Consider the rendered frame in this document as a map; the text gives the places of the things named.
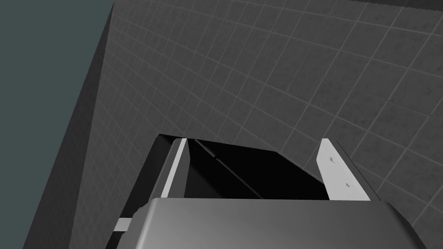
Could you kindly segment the black appliance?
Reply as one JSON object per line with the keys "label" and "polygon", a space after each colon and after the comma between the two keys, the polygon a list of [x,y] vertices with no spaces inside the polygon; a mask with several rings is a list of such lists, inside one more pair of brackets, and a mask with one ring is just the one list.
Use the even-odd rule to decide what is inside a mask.
{"label": "black appliance", "polygon": [[[160,197],[176,158],[180,137],[160,134],[121,212],[131,218]],[[206,140],[186,140],[168,193],[173,198],[327,200],[324,184],[277,152]]]}

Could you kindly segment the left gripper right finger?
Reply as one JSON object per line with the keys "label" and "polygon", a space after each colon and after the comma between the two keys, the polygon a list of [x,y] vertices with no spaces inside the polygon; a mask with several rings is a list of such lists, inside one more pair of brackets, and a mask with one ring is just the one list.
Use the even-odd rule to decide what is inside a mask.
{"label": "left gripper right finger", "polygon": [[330,200],[380,201],[335,139],[321,140],[316,162]]}

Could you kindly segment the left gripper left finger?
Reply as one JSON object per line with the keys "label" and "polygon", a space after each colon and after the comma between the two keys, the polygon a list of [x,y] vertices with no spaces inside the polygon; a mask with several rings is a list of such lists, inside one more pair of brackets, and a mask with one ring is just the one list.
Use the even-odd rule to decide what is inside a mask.
{"label": "left gripper left finger", "polygon": [[190,165],[187,138],[177,138],[169,149],[162,170],[154,185],[151,199],[183,198]]}

